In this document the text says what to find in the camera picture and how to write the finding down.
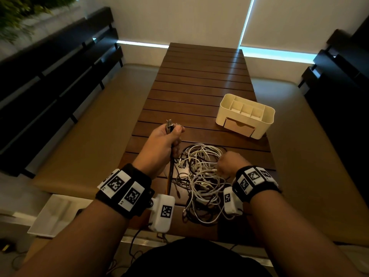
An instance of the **wristband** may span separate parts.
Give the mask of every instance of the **wristband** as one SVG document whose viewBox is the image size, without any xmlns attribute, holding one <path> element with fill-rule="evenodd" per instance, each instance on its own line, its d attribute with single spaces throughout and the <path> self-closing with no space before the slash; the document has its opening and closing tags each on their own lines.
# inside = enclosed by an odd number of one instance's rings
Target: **wristband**
<svg viewBox="0 0 369 277">
<path fill-rule="evenodd" d="M 113 208 L 127 219 L 142 215 L 150 207 L 155 191 L 150 188 L 149 176 L 132 164 L 114 170 L 99 184 L 96 199 Z"/>
<path fill-rule="evenodd" d="M 255 194 L 269 189 L 281 193 L 277 182 L 264 168 L 251 165 L 237 171 L 236 181 L 232 186 L 238 198 L 249 203 Z"/>
</svg>

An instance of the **tangled cable pile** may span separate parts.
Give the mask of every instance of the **tangled cable pile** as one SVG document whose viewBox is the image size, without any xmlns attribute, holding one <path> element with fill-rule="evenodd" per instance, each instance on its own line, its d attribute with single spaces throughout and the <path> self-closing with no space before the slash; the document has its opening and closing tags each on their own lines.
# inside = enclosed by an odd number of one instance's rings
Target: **tangled cable pile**
<svg viewBox="0 0 369 277">
<path fill-rule="evenodd" d="M 173 178 L 173 183 L 188 191 L 183 216 L 194 223 L 214 225 L 220 214 L 228 220 L 234 218 L 227 217 L 224 212 L 223 190 L 231 184 L 217 175 L 216 163 L 222 155 L 219 148 L 194 144 L 185 148 L 176 159 L 177 177 Z M 179 172 L 178 168 L 188 168 L 188 173 Z"/>
</svg>

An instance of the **forearm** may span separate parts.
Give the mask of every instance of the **forearm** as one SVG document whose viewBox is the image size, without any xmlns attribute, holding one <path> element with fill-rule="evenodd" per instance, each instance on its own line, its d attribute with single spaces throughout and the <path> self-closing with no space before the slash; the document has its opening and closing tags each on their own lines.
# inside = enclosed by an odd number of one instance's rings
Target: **forearm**
<svg viewBox="0 0 369 277">
<path fill-rule="evenodd" d="M 260 192 L 250 204 L 268 252 L 287 276 L 361 276 L 278 192 Z"/>
<path fill-rule="evenodd" d="M 94 200 L 15 276 L 103 276 L 129 220 Z"/>
</svg>

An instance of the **brown table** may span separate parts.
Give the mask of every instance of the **brown table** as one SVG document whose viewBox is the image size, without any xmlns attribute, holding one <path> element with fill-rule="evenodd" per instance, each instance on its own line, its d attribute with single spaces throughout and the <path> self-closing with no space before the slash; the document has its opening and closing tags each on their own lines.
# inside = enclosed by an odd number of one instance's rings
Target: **brown table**
<svg viewBox="0 0 369 277">
<path fill-rule="evenodd" d="M 151 131 L 167 119 L 186 127 L 181 149 L 193 143 L 219 145 L 236 151 L 251 163 L 275 171 L 269 142 L 264 135 L 256 140 L 229 131 L 215 123 L 223 96 L 231 93 L 256 101 L 245 58 L 240 49 L 171 43 L 152 85 L 143 110 L 122 156 L 119 167 L 132 162 L 141 151 Z M 152 183 L 156 193 L 164 194 L 167 166 Z M 220 216 L 218 225 L 206 227 L 182 219 L 187 191 L 172 184 L 176 198 L 169 234 L 200 237 L 213 241 L 259 245 L 252 228 L 252 216 L 228 221 Z M 249 206 L 244 209 L 250 212 Z M 150 212 L 131 220 L 131 228 L 148 223 Z"/>
</svg>

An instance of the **roller blind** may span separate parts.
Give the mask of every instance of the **roller blind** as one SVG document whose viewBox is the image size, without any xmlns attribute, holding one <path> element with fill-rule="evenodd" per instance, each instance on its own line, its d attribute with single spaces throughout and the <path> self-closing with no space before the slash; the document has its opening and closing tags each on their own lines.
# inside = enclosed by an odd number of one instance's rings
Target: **roller blind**
<svg viewBox="0 0 369 277">
<path fill-rule="evenodd" d="M 255 0 L 242 46 L 317 53 L 335 29 L 353 33 L 369 0 Z"/>
<path fill-rule="evenodd" d="M 237 48 L 251 0 L 103 0 L 120 40 Z"/>
</svg>

